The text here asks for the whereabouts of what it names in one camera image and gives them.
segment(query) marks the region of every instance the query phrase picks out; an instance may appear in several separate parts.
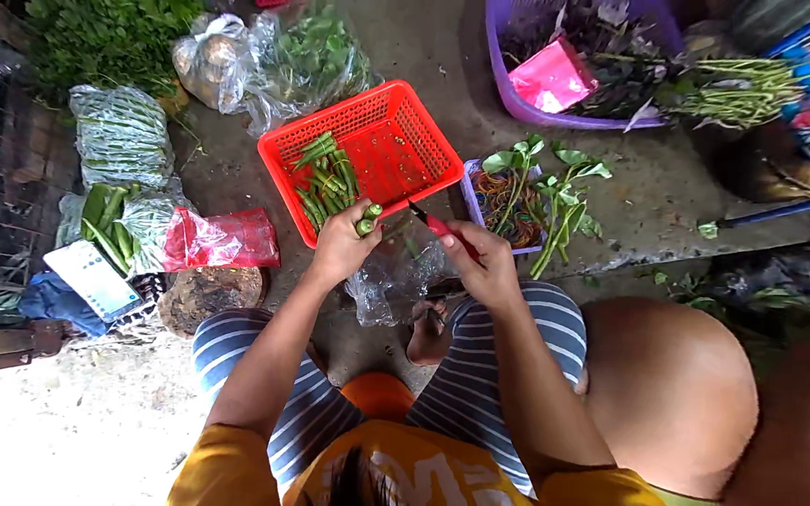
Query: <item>ground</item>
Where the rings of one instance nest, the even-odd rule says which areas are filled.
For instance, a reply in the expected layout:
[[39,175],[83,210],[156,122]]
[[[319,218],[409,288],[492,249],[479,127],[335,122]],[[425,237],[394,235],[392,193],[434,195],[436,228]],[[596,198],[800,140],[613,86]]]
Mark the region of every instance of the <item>ground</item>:
[[[349,14],[375,68],[414,86],[462,159],[506,149],[539,132],[615,163],[615,176],[595,182],[591,214],[605,241],[577,238],[567,265],[553,262],[544,278],[579,303],[620,294],[663,295],[640,264],[667,264],[675,278],[702,269],[716,254],[810,239],[810,214],[726,231],[718,240],[696,232],[700,221],[760,208],[740,201],[708,174],[680,128],[578,132],[538,128],[512,119],[492,79],[483,10],[476,2],[358,0]],[[184,191],[203,215],[264,206],[276,227],[283,266],[270,271],[264,306],[275,310],[312,256],[298,235],[246,133],[243,116],[222,116],[197,102],[190,126],[206,154],[171,130]],[[457,187],[422,202],[442,217],[466,217]],[[523,274],[532,258],[517,259]],[[590,288],[594,275],[601,288]],[[399,374],[419,390],[432,374],[404,358],[404,328],[360,328],[345,298],[333,293],[315,329],[330,379],[342,385],[368,370]],[[164,500],[175,467],[195,441],[207,405],[192,372],[190,341],[164,336],[148,346],[77,344],[50,359],[0,371],[0,504],[45,491],[50,504],[154,504]],[[3,486],[7,478],[9,484]]]

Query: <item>red plastic bag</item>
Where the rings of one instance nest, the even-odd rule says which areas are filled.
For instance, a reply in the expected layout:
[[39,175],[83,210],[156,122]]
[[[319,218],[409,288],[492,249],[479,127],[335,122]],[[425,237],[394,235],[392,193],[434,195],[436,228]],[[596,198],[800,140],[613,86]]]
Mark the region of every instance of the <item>red plastic bag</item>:
[[264,208],[209,218],[186,207],[175,208],[165,242],[165,272],[279,266],[274,225]]

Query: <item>bag of potatoes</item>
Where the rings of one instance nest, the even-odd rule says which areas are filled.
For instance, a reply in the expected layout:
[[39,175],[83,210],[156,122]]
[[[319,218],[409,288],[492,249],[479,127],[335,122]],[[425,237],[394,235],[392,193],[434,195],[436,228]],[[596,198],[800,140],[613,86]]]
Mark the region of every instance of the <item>bag of potatoes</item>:
[[254,69],[248,29],[234,15],[204,14],[174,43],[174,68],[187,91],[224,114],[245,110],[243,94]]

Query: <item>red plastic basket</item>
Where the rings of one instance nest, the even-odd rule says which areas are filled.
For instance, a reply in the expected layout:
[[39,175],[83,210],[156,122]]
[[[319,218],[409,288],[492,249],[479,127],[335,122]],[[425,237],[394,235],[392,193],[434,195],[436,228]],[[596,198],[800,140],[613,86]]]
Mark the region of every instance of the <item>red plastic basket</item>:
[[258,153],[274,179],[295,226],[309,247],[318,245],[295,188],[308,187],[311,167],[293,172],[301,148],[331,131],[352,160],[364,196],[383,206],[381,218],[457,183],[465,173],[458,154],[424,108],[414,88],[391,81],[267,132]]

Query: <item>red knife handle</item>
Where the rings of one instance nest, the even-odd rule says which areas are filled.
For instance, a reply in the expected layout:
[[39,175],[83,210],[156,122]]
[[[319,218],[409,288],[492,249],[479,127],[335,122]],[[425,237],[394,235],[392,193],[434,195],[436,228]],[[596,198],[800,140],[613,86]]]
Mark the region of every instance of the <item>red knife handle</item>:
[[434,216],[427,216],[427,226],[430,228],[437,237],[443,237],[444,235],[454,235],[458,238],[458,240],[462,241],[462,244],[465,245],[465,250],[467,254],[474,262],[480,260],[480,253],[477,251],[476,247],[465,240],[465,237],[461,235],[461,233],[453,231],[452,229],[448,228],[442,220],[437,219]]

